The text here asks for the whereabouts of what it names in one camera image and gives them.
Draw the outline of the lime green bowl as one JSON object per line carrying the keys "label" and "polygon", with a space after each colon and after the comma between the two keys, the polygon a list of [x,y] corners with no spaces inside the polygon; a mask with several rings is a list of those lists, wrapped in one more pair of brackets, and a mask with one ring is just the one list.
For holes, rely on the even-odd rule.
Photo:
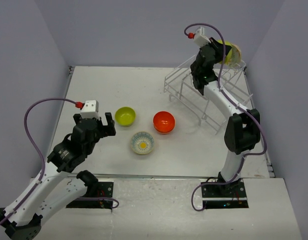
{"label": "lime green bowl", "polygon": [[128,106],[119,108],[115,113],[115,120],[122,127],[131,126],[134,123],[135,119],[135,110]]}

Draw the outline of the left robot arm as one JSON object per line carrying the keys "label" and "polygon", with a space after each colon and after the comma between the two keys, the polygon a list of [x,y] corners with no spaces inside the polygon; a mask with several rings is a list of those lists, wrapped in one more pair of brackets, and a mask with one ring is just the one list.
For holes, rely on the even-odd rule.
{"label": "left robot arm", "polygon": [[87,170],[79,172],[65,191],[47,200],[54,188],[86,160],[101,138],[116,134],[111,113],[105,113],[105,117],[107,125],[101,119],[75,114],[72,133],[54,147],[37,177],[13,203],[0,208],[0,226],[10,239],[34,239],[42,225],[72,201],[115,201],[106,196],[93,197],[98,179]]}

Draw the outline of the orange bowl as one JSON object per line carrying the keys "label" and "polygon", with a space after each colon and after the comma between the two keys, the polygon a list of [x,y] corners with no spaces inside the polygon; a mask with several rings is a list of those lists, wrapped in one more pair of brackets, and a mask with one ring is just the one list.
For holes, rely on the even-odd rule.
{"label": "orange bowl", "polygon": [[161,135],[168,135],[173,131],[173,129],[170,130],[170,131],[160,131],[159,129],[155,129],[155,130],[156,130],[157,133],[159,133]]}
{"label": "orange bowl", "polygon": [[153,117],[153,125],[155,129],[160,131],[170,131],[175,127],[174,116],[167,111],[159,111]]}

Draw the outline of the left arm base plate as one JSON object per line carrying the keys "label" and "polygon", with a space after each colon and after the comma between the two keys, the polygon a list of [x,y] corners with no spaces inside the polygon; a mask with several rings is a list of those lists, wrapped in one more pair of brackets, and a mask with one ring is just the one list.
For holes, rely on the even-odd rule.
{"label": "left arm base plate", "polygon": [[[90,189],[83,198],[100,198],[100,197],[113,197],[114,182],[112,181],[100,181],[97,187]],[[111,200],[100,200],[100,201],[82,201],[74,200],[69,203],[67,209],[112,209],[113,201]]]}

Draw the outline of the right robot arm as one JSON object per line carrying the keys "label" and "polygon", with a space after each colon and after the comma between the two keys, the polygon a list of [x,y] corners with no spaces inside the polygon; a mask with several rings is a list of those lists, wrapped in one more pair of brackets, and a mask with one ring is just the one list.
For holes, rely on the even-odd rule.
{"label": "right robot arm", "polygon": [[216,64],[239,64],[239,48],[230,42],[205,36],[197,38],[194,43],[199,46],[196,59],[190,65],[194,88],[206,96],[227,119],[224,141],[228,154],[215,182],[217,192],[227,197],[235,189],[233,183],[240,179],[245,157],[260,141],[260,113],[256,109],[240,105],[223,87],[221,78],[214,71]]}

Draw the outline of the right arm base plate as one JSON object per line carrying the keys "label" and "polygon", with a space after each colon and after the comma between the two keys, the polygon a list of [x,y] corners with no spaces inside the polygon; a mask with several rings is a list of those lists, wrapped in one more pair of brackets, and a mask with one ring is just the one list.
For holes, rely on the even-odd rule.
{"label": "right arm base plate", "polygon": [[201,187],[203,208],[247,209],[249,207],[246,188],[242,180],[227,185],[209,184]]}

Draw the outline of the olive green bowl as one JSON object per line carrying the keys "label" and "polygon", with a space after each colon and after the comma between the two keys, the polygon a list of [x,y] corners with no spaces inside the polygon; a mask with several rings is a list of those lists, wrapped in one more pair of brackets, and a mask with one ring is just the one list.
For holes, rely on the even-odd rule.
{"label": "olive green bowl", "polygon": [[225,46],[226,46],[225,65],[229,65],[232,59],[233,45],[229,41],[225,41]]}

